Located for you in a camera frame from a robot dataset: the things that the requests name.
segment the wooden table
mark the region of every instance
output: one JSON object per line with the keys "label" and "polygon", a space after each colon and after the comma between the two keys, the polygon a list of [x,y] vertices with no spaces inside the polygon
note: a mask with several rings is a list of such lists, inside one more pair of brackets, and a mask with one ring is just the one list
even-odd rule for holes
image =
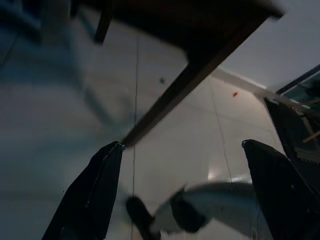
{"label": "wooden table", "polygon": [[73,0],[102,11],[95,41],[103,43],[112,18],[182,48],[188,65],[123,139],[133,146],[212,73],[268,17],[282,12],[256,0]]}

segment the tiled floor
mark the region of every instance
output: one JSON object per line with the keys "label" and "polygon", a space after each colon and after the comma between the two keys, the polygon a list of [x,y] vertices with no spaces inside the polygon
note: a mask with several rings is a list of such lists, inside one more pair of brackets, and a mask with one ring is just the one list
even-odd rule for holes
{"label": "tiled floor", "polygon": [[[97,26],[98,14],[84,11],[83,17]],[[3,239],[19,238],[18,231],[10,234],[17,219],[23,239],[42,236],[90,157],[121,140],[187,64],[181,50],[119,22],[111,23],[103,46],[93,44],[87,30],[76,19],[68,37],[60,36],[62,44],[43,46],[1,32],[0,207],[6,214],[0,218],[8,224],[1,226]],[[132,193],[154,210],[185,184],[249,181],[245,139],[281,149],[263,105],[209,76],[124,152],[107,239],[140,239],[124,208]],[[28,210],[20,211],[23,206]],[[26,225],[28,216],[33,220]],[[198,235],[168,239],[215,238],[246,239],[215,220]]]}

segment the white wall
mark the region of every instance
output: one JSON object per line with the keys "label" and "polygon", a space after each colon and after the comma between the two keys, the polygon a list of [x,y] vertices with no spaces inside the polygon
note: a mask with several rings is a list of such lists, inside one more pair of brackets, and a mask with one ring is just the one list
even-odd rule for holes
{"label": "white wall", "polygon": [[320,64],[320,1],[274,2],[287,13],[263,23],[221,67],[277,91]]}

